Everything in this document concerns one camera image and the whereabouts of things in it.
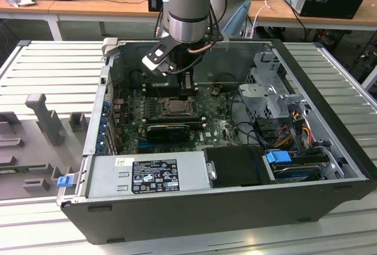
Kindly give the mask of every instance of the blue latch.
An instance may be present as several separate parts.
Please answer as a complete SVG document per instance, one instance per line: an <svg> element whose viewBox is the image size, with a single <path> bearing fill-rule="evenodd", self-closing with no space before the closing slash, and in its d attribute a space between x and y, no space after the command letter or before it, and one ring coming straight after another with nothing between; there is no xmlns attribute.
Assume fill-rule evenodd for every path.
<svg viewBox="0 0 377 255"><path fill-rule="evenodd" d="M58 178L58 187L73 187L73 175L65 175Z"/></svg>
<svg viewBox="0 0 377 255"><path fill-rule="evenodd" d="M266 155L268 162L271 163L291 163L292 159L288 151L271 151Z"/></svg>
<svg viewBox="0 0 377 255"><path fill-rule="evenodd" d="M110 103L107 101L104 101L103 110L108 111L110 110Z"/></svg>

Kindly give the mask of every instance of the floor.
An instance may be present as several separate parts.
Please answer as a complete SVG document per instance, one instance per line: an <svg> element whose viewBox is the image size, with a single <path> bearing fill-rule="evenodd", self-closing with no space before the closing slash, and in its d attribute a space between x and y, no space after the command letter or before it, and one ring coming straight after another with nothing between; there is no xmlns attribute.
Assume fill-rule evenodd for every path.
<svg viewBox="0 0 377 255"><path fill-rule="evenodd" d="M26 21L21 19L3 20L0 23L0 65L6 60L8 54L15 48L20 39L52 40L52 35L45 21ZM106 30L111 37L122 39L150 39L153 36L154 24L107 22ZM62 35L66 40L102 40L100 26L97 22L61 22ZM372 36L372 31L353 31L345 35L337 46L333 55L345 67L352 64L361 49ZM300 42L303 30L287 28L285 30L287 42ZM357 78L362 72L362 67L353 69L352 74Z"/></svg>

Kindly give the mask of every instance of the paper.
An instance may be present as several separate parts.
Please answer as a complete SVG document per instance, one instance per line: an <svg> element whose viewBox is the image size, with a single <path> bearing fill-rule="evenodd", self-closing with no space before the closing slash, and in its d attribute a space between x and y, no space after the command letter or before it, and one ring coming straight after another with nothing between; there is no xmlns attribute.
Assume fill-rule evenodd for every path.
<svg viewBox="0 0 377 255"><path fill-rule="evenodd" d="M33 0L4 0L11 6L18 8L19 6L33 5L35 2Z"/></svg>

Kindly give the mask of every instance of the power supply label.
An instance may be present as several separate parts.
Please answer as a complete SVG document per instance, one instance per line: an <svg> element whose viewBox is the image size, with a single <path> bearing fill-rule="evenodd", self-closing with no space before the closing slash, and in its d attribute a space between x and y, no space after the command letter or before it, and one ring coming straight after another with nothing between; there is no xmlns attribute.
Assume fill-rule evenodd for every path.
<svg viewBox="0 0 377 255"><path fill-rule="evenodd" d="M177 160L133 162L134 194L179 191Z"/></svg>

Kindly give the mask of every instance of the robotic arm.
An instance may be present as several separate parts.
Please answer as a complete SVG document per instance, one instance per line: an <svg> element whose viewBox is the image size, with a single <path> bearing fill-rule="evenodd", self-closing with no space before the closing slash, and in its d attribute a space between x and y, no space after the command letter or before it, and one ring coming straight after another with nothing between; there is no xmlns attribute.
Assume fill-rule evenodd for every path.
<svg viewBox="0 0 377 255"><path fill-rule="evenodd" d="M143 58L151 70L163 75L182 74L200 62L204 52L219 38L220 31L211 0L169 0L164 11L169 36Z"/></svg>

